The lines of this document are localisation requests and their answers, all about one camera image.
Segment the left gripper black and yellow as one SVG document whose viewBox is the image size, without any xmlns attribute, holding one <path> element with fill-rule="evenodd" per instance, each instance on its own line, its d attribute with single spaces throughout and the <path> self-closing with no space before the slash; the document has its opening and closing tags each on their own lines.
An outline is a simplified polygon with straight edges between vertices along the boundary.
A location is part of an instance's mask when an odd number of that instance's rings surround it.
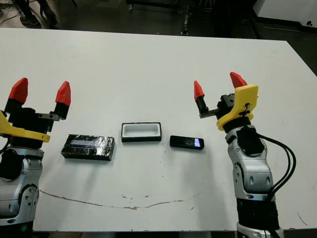
<svg viewBox="0 0 317 238">
<path fill-rule="evenodd" d="M 37 113 L 32 108 L 21 108 L 28 96 L 28 79 L 21 78 L 11 89 L 5 109 L 0 112 L 0 135 L 9 139 L 15 147 L 40 149 L 48 143 L 53 124 L 65 120 L 71 104 L 71 89 L 68 81 L 64 81 L 56 95 L 56 106 L 48 114 Z"/>
</svg>

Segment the right gripper black and yellow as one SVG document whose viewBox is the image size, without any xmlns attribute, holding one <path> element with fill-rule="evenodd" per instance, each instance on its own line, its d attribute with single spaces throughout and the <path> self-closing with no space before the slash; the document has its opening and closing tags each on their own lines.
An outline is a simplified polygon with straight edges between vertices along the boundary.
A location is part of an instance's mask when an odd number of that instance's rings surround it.
<svg viewBox="0 0 317 238">
<path fill-rule="evenodd" d="M 257 105 L 258 86 L 247 85 L 247 82 L 235 72 L 230 72 L 230 78 L 235 92 L 222 95 L 217 108 L 209 110 L 204 101 L 204 92 L 198 81 L 194 81 L 194 100 L 199 110 L 200 118 L 215 116 L 219 130 L 232 130 L 244 125 L 250 125 L 253 110 Z"/>
</svg>

